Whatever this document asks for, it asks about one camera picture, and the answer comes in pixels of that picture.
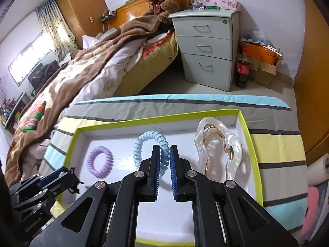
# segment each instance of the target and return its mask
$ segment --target white paper roll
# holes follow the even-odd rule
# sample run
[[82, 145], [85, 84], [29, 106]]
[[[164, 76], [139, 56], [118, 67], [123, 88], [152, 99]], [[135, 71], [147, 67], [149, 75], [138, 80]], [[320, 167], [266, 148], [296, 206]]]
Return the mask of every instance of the white paper roll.
[[316, 186], [329, 179], [329, 154], [326, 153], [315, 163], [312, 163], [306, 171], [309, 187]]

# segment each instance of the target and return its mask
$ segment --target orange box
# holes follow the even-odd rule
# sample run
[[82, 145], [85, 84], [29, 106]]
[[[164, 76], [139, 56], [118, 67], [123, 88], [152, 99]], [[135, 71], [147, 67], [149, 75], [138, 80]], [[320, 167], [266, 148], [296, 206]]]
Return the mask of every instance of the orange box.
[[261, 45], [244, 42], [242, 44], [242, 49], [246, 51], [247, 57], [251, 57], [271, 65], [275, 64], [276, 53], [262, 47]]

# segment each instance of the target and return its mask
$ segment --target wooden headboard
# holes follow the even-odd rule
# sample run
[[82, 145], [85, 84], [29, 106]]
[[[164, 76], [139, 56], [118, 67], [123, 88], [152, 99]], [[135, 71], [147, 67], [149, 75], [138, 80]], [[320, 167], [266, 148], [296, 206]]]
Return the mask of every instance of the wooden headboard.
[[[190, 4], [190, 0], [176, 0], [180, 5], [181, 9], [187, 9]], [[112, 17], [107, 21], [108, 28], [117, 28], [121, 24], [132, 20], [137, 17], [143, 16], [151, 8], [150, 3], [147, 3], [145, 0], [134, 0], [126, 5], [119, 7], [116, 10], [116, 16]]]

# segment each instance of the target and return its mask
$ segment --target transparent hair claw clip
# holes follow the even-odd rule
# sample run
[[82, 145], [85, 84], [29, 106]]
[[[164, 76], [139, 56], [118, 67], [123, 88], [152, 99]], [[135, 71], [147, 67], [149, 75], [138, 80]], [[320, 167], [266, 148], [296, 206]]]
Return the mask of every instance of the transparent hair claw clip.
[[208, 156], [205, 144], [207, 142], [207, 138], [213, 133], [219, 135], [223, 141], [223, 151], [229, 156], [229, 160], [225, 167], [226, 180], [234, 180], [236, 171], [238, 170], [242, 160], [241, 142], [239, 138], [231, 133], [221, 121], [212, 117], [203, 118], [199, 122], [198, 129], [195, 134], [194, 143], [199, 155], [197, 170], [207, 176], [208, 165], [211, 160]]

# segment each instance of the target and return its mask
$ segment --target window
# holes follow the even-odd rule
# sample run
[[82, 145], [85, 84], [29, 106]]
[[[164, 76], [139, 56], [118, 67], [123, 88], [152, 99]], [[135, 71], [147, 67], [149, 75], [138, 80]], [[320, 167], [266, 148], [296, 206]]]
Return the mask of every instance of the window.
[[47, 34], [41, 32], [28, 44], [9, 65], [8, 69], [18, 86], [40, 60], [53, 50], [54, 46]]

